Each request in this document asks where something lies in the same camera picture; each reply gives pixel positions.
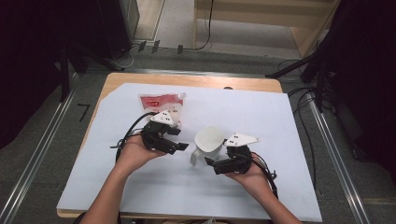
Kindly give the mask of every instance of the white cup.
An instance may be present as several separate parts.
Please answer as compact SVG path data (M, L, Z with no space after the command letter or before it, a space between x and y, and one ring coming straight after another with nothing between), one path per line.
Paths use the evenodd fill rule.
M200 160L205 163L205 157L216 160L219 157L224 133L215 127L205 127L195 135L196 149L191 153L190 163L195 166Z

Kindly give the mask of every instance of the white plastic part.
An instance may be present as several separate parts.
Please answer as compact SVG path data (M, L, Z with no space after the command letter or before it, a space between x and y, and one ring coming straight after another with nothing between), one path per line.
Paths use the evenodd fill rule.
M224 145L226 147L242 147L259 141L260 139L258 137L235 133L229 139L227 139Z
M174 123L174 121L172 119L172 116L171 116L171 114L169 113L168 110L164 110L164 111L158 113L157 115L152 116L151 120L155 121L155 122L163 123L163 124L168 124L168 125L171 125L171 126L175 126L176 125Z

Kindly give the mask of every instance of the human arm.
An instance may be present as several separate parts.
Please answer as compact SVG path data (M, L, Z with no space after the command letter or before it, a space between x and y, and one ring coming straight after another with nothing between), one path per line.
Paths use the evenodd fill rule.
M116 165L80 223L117 223L122 192L128 176L148 161L165 153L147 150L141 135L129 138Z
M256 154L251 154L253 160L259 161ZM229 173L226 176L241 184L267 212L274 223L301 223L297 217L289 211L274 195L268 180L262 173L261 168L252 163L249 170L244 174Z

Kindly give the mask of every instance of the table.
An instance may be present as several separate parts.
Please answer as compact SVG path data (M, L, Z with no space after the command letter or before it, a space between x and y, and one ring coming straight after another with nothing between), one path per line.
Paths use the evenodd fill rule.
M145 83L155 84L156 86L147 85ZM231 87L238 91L216 90L223 89L225 87ZM241 131L243 133L246 130L249 131L250 128L253 128L255 131L252 132L266 136L265 141L262 142L265 145L261 145L259 148L256 148L259 149L258 152L266 153L265 157L268 158L269 161L267 161L267 163L270 162L268 163L270 166L271 162L278 164L276 170L279 171L281 177L277 179L277 183L280 183L278 189L282 191L280 197L281 201L283 197L283 199L286 200L285 202L289 202L290 209L292 208L294 211L301 210L301 206L299 203L290 202L306 203L306 207L304 206L303 209L304 211L301 212L302 218L308 218L308 220L313 218L314 221L319 219L321 220L314 190L312 185L309 185L310 176L306 167L304 153L301 149L298 133L295 126L294 128L292 127L294 125L294 120L292 118L289 100L285 94L259 93L259 91L281 93L282 90L277 80L262 78L198 77L180 75L166 76L149 74L111 74L108 76L106 84L100 95L99 100L101 101L101 104L98 104L95 108L95 114L93 116L95 119L92 119L93 122L91 122L82 144L83 150L79 152L78 159L64 190L63 197L61 197L59 204L61 204L60 207L65 209L58 209L58 215L60 217L76 217L80 212L84 211L84 209L88 209L91 204L91 200L96 196L96 191L102 187L100 183L103 184L102 181L106 179L106 172L109 172L114 164L113 157L115 154L108 149L108 146L112 146L111 144L118 140L116 138L121 135L121 133L123 134L124 129L126 130L127 128L124 126L130 125L128 124L130 117L132 116L132 118L134 118L139 114L139 111L136 110L136 95L142 92L156 93L163 92L164 90L175 90L176 92L185 90L188 93L188 98L190 95L190 106L183 109L183 111L186 111L184 114L185 127L182 128L182 133L177 137L177 139L179 139L177 141L191 144L189 141L193 139L193 135L200 129L201 125L204 125L203 121L204 123L207 122L208 124L213 124L215 126L220 125L218 127L222 126L221 128L223 128L226 135L231 134L234 130L244 130ZM239 107L235 110L227 109L227 106L229 108L230 105L233 106L233 102L239 102L238 104L242 105L244 104L245 101L237 101L237 98L240 95L245 95L245 97L241 99L249 99L247 100L247 104L244 105L244 107ZM264 98L266 96L269 98L257 101L263 96ZM222 119L219 119L219 116L213 116L213 110L219 111L220 107L208 107L211 105L208 105L208 102L217 102L218 100L224 100L223 104L227 105L225 107L221 107L228 111L226 113L227 115L222 115ZM277 100L281 100L283 103L279 104L277 103ZM257 104L258 102L262 102L262 104L266 104L266 102L269 103L263 107L268 108L269 110L264 109L264 111L262 111L261 109L257 109L251 111L250 106L252 104ZM103 106L109 108L109 110L106 110L106 113L104 112L105 110ZM233 124L231 129L227 128L230 126L230 122L226 121L230 120L230 118L235 118L235 115L240 115L241 111L250 111L251 113L249 112L249 116L244 116L244 118L240 117L241 119L238 119L239 121L236 122L238 124ZM211 120L194 120L197 113L201 117L211 117ZM286 121L283 121L282 115L279 114L286 114ZM262 122L262 119L253 119L259 117L265 118L264 121L267 126L265 130L256 125L258 121ZM124 122L114 120L117 118L124 120ZM271 124L274 122L272 120L281 120L280 123L278 123L280 125L276 125L276 123ZM265 152L263 151L264 148L272 148L272 150L265 150ZM191 167L189 162L186 162L185 160L189 157L187 152L189 150L191 150L191 148L186 149L186 152L176 153L173 156L166 157L164 160L158 160L155 163L152 163L153 165L142 167L139 169L140 173L136 172L131 176L127 182L127 187L129 186L129 188L126 188L126 191L124 191L126 198L121 203L121 211L122 209L124 209L124 211L133 211L131 214L133 217L151 218L186 218L189 216L193 216L194 218L202 218L206 216L266 218L262 213L262 208L257 205L254 205L255 208L251 211L249 210L249 212L247 212L246 209L235 210L241 206L245 208L247 202L251 203L254 200L252 201L252 199L247 197L247 193L229 178L223 175L214 175L211 167L203 164L198 170ZM282 162L285 162L288 166L279 165ZM200 184L195 183L197 181L197 177L199 177L198 180L201 181ZM302 189L303 192L296 192L296 189ZM295 201L296 196L297 198L302 197L302 201L300 201L300 199ZM173 206L165 205L170 203L167 201L169 199L171 200L170 202L174 203ZM214 213L195 210L197 206L203 208L200 204L209 201L212 201L210 206L208 206L209 209L212 209L211 207L214 206L219 210L215 210L216 212ZM230 206L229 201L233 202L232 204L234 204L234 209L231 209L233 206ZM315 210L314 215L310 215L313 211L312 209L306 208L312 208ZM237 211L237 215L230 213L230 211L233 210Z
M340 0L215 0L212 20L289 26L302 57L316 45ZM197 20L209 19L211 0L194 2L194 34Z

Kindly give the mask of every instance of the hand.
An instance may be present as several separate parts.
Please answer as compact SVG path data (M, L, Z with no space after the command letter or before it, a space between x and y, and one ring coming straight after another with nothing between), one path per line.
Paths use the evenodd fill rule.
M148 161L165 154L158 150L146 149L142 141L142 136L135 135L126 141L114 168L120 171L121 175L128 176Z
M251 157L254 161L260 163L260 159L255 153L251 153ZM272 193L268 180L262 173L262 169L254 163L251 163L250 168L244 175L237 173L228 173L225 175L241 184L254 198L263 193Z

